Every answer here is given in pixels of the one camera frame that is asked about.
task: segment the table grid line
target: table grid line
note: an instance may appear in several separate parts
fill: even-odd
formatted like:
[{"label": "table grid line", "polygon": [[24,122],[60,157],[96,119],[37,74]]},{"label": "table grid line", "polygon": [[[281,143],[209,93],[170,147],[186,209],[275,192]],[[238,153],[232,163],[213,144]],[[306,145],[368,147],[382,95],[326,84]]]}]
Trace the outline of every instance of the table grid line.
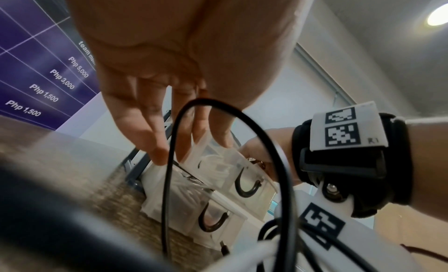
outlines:
[{"label": "table grid line", "polygon": [[[26,33],[28,33],[30,36],[31,36],[31,38],[34,38],[33,36],[32,36],[32,34],[28,31],[28,30],[26,30],[18,21],[16,21],[12,16],[10,16],[6,11],[4,11],[3,10],[3,8],[1,8],[0,7],[0,11],[2,11],[4,14],[6,14],[6,16],[7,17],[9,17],[12,21],[14,21],[15,22],[15,24],[17,24],[20,28],[22,28]],[[34,38],[34,40],[36,40],[42,47],[44,47],[53,57],[55,57],[56,58],[56,60],[58,60],[58,61],[60,61],[71,73],[73,73],[73,75],[77,78],[77,79],[79,79],[87,88],[89,88],[94,94],[96,94],[96,92],[95,91],[93,91],[92,90],[92,88],[90,88],[87,84],[85,84],[85,82],[81,79],[81,78],[79,78],[78,76],[77,76],[77,74],[75,73],[75,72],[73,72],[66,64],[64,64],[64,62],[63,61],[61,61],[61,59],[60,58],[58,58],[52,51],[50,51],[50,49],[48,49],[45,45],[43,45],[38,39],[36,39],[36,38]]]},{"label": "table grid line", "polygon": [[[33,0],[33,2],[46,14],[46,16],[48,17],[48,18],[50,18],[50,20],[54,23],[54,24],[56,24],[56,22],[48,15],[48,13],[41,7],[41,5],[39,5],[39,3],[36,1],[36,0]],[[64,33],[64,35],[70,40],[70,42],[76,47],[76,49],[78,50],[78,51],[80,51],[79,49],[78,49],[78,46],[75,44],[75,42],[73,42],[73,40],[65,33],[65,31],[64,30],[62,30],[58,25],[57,25],[57,27],[59,28],[59,30],[61,30],[62,31],[62,33]],[[83,57],[87,60],[87,63],[93,68],[93,70],[94,71],[96,71],[96,69],[95,69],[95,67],[92,65],[92,63],[90,62],[90,60],[85,56],[85,54],[83,53],[83,52],[81,52],[81,54],[83,55]]]},{"label": "table grid line", "polygon": [[68,96],[72,97],[73,99],[75,99],[77,102],[79,102],[80,104],[82,104],[83,106],[85,105],[84,103],[82,103],[81,101],[78,101],[78,99],[76,99],[75,97],[71,96],[69,93],[65,92],[64,89],[62,89],[61,87],[59,87],[57,84],[55,84],[53,81],[49,80],[48,78],[46,78],[44,75],[42,75],[40,72],[36,71],[35,69],[33,69],[32,67],[30,67],[28,64],[24,63],[22,60],[20,60],[19,58],[17,58],[16,56],[14,56],[13,54],[11,54],[10,52],[7,52],[9,55],[11,55],[12,57],[14,57],[16,60],[18,60],[19,62],[21,62],[22,64],[26,65],[29,69],[31,69],[32,71],[34,71],[35,73],[37,73],[38,75],[42,76],[43,78],[45,78],[48,82],[50,82],[51,84],[53,84],[54,86],[56,86],[57,88],[59,88],[62,92],[64,92],[65,94],[67,94]]},{"label": "table grid line", "polygon": [[58,110],[58,109],[56,109],[55,107],[53,107],[53,106],[50,106],[50,105],[48,105],[47,103],[45,103],[45,102],[42,102],[41,100],[39,100],[39,99],[36,99],[36,98],[34,98],[33,96],[31,96],[31,95],[29,95],[29,94],[27,94],[27,93],[25,93],[25,92],[23,92],[22,90],[20,90],[20,89],[17,89],[17,88],[15,88],[14,86],[12,86],[12,85],[9,85],[9,84],[7,84],[6,82],[4,82],[3,80],[0,80],[0,83],[3,83],[4,85],[7,85],[7,86],[9,86],[9,87],[11,87],[11,88],[13,88],[13,89],[16,89],[18,92],[20,92],[20,93],[23,93],[23,94],[25,94],[25,95],[27,95],[27,96],[29,96],[29,97],[31,97],[31,98],[33,98],[34,100],[37,100],[38,102],[41,102],[42,104],[44,104],[44,105],[47,105],[48,107],[50,107],[50,108],[52,108],[52,109],[55,109],[56,111],[58,111],[58,112],[60,112],[60,113],[62,113],[62,114],[64,114],[64,115],[66,115],[67,117],[71,117],[71,115],[67,115],[66,113],[64,113],[63,111],[61,111],[61,110]]},{"label": "table grid line", "polygon": [[[58,22],[57,24],[62,23],[63,21],[66,21],[66,20],[69,19],[69,18],[70,18],[70,17],[67,17],[66,19],[64,19],[64,20],[62,20],[62,21],[60,21],[60,22]],[[7,49],[7,50],[3,49],[3,52],[0,53],[0,56],[1,56],[2,54],[5,54],[6,52],[11,51],[12,49],[14,49],[14,48],[16,48],[16,47],[18,47],[18,46],[20,46],[20,45],[26,43],[27,41],[29,41],[29,40],[31,40],[31,39],[34,39],[34,37],[39,36],[40,34],[42,34],[42,33],[46,32],[46,31],[52,29],[52,28],[53,28],[54,26],[56,26],[57,24],[53,24],[52,26],[50,26],[50,27],[48,27],[48,28],[42,30],[41,32],[37,33],[36,35],[33,35],[33,36],[31,36],[31,37],[29,37],[29,38],[23,40],[22,42],[18,43],[17,45],[12,46],[11,48],[9,48],[9,49]]]},{"label": "table grid line", "polygon": [[44,124],[38,123],[38,122],[36,122],[36,121],[33,121],[32,119],[23,118],[23,117],[21,117],[21,116],[17,116],[17,115],[11,114],[10,112],[4,111],[4,110],[0,110],[0,112],[5,113],[5,114],[8,114],[8,115],[13,116],[13,117],[16,117],[16,118],[19,118],[19,119],[24,119],[24,120],[33,122],[33,123],[35,123],[35,124],[44,126],[44,127],[49,128],[49,129],[51,129],[51,130],[54,130],[54,131],[56,130],[55,128],[52,128],[52,127],[46,126],[46,125],[44,125]]}]

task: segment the ceiling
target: ceiling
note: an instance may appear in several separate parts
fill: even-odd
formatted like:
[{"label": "ceiling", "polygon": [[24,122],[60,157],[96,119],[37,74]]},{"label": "ceiling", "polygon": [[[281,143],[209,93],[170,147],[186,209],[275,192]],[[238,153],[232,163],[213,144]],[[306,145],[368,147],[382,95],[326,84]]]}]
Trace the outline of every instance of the ceiling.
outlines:
[{"label": "ceiling", "polygon": [[431,0],[324,0],[422,116],[448,114],[448,24]]}]

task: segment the white marker card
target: white marker card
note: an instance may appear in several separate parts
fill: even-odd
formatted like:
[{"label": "white marker card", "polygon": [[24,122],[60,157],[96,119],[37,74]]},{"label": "white marker card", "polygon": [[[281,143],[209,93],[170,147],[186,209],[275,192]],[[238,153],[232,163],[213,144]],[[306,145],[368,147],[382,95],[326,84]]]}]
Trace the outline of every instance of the white marker card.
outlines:
[{"label": "white marker card", "polygon": [[311,151],[374,146],[389,144],[373,101],[313,116]]}]

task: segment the forearm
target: forearm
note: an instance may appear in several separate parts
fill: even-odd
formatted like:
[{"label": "forearm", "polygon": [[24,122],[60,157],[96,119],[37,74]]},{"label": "forearm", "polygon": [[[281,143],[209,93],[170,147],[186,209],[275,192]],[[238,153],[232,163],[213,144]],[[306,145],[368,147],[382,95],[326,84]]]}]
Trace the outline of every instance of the forearm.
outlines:
[{"label": "forearm", "polygon": [[406,123],[413,161],[411,206],[448,221],[448,118]]}]

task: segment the translucent plastic box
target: translucent plastic box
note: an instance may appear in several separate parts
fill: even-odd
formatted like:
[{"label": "translucent plastic box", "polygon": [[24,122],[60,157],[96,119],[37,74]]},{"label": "translucent plastic box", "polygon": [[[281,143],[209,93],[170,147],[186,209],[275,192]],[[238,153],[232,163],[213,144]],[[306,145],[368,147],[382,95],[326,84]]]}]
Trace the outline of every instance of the translucent plastic box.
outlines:
[{"label": "translucent plastic box", "polygon": [[[166,166],[151,165],[142,176],[147,195],[141,211],[161,221]],[[173,166],[169,200],[170,228],[194,242],[220,250],[220,241],[231,247],[245,221],[243,210],[213,193],[208,186]]]},{"label": "translucent plastic box", "polygon": [[263,220],[277,189],[269,176],[236,148],[219,146],[210,133],[194,145],[182,167],[210,188]]}]

